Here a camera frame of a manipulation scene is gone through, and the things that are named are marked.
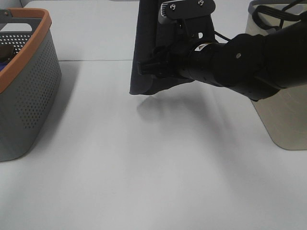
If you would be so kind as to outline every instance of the basket handle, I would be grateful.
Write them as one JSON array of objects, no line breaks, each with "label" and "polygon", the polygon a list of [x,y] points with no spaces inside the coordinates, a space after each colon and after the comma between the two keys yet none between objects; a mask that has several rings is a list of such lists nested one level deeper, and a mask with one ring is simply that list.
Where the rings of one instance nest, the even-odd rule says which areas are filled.
[{"label": "basket handle", "polygon": [[7,17],[4,23],[27,23],[33,34],[21,51],[0,71],[0,93],[13,82],[39,48],[51,26],[49,12],[37,8],[9,8],[0,11]]}]

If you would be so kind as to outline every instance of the white tabletop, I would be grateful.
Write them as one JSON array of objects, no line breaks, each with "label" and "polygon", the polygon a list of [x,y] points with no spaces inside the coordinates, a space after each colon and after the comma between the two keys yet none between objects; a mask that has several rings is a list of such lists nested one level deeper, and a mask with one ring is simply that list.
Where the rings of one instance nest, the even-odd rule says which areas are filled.
[{"label": "white tabletop", "polygon": [[[217,31],[244,32],[239,2],[217,3]],[[34,147],[0,163],[1,230],[306,229],[307,151],[277,147],[249,99],[197,82],[131,96],[131,61],[60,66]]]},{"label": "white tabletop", "polygon": [[131,60],[139,2],[32,1],[47,9],[60,60]]}]

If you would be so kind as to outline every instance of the black cable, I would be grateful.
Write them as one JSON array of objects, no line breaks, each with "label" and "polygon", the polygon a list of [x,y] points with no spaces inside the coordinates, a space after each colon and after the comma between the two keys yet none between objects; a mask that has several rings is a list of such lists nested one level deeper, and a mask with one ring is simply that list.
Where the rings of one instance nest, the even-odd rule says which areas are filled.
[{"label": "black cable", "polygon": [[[289,5],[285,6],[282,11],[286,11],[294,6],[296,6],[297,4],[300,4],[302,1],[304,0],[295,0],[294,2],[290,3]],[[280,20],[280,24],[279,24],[279,27],[282,29],[283,28],[283,23],[284,23],[284,20],[281,19]]]},{"label": "black cable", "polygon": [[224,40],[227,41],[227,42],[230,41],[230,39],[229,39],[228,37],[225,37],[224,35],[221,35],[220,33],[216,32],[216,31],[214,32],[214,34],[217,35],[217,36],[219,36],[220,38],[224,39]]},{"label": "black cable", "polygon": [[[292,7],[293,5],[297,4],[299,1],[303,1],[303,0],[296,0],[293,3],[290,4],[290,7]],[[269,30],[274,28],[276,31],[280,30],[281,27],[280,26],[271,26],[271,25],[267,25],[259,16],[259,13],[263,13],[266,14],[268,16],[274,17],[274,18],[278,18],[280,20],[284,20],[284,21],[291,21],[291,22],[298,22],[300,20],[304,20],[306,21],[306,14],[307,12],[303,12],[300,15],[296,15],[296,14],[292,14],[286,11],[282,11],[282,10],[278,10],[269,6],[265,6],[265,5],[260,5],[258,6],[255,11],[252,14],[253,20],[255,22],[255,24],[260,27],[263,30]]]}]

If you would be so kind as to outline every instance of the screw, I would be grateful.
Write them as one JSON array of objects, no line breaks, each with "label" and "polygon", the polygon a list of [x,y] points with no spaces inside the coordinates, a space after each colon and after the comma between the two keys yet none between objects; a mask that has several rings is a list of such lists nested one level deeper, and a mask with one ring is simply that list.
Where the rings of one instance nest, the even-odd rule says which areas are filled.
[{"label": "screw", "polygon": [[175,5],[175,4],[172,4],[172,5],[170,6],[170,8],[171,8],[172,11],[174,11],[174,10],[176,9],[176,5]]},{"label": "screw", "polygon": [[204,0],[199,0],[199,1],[198,1],[198,4],[199,4],[200,6],[203,6]]}]

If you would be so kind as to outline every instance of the gray basket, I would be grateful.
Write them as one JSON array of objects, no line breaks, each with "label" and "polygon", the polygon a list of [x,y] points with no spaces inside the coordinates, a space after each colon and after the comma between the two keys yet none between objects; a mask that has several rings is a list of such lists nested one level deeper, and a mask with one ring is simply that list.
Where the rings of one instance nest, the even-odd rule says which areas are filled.
[{"label": "gray basket", "polygon": [[29,151],[54,102],[61,71],[46,10],[0,11],[0,23],[27,23],[31,32],[0,32],[18,54],[0,72],[0,161]]}]

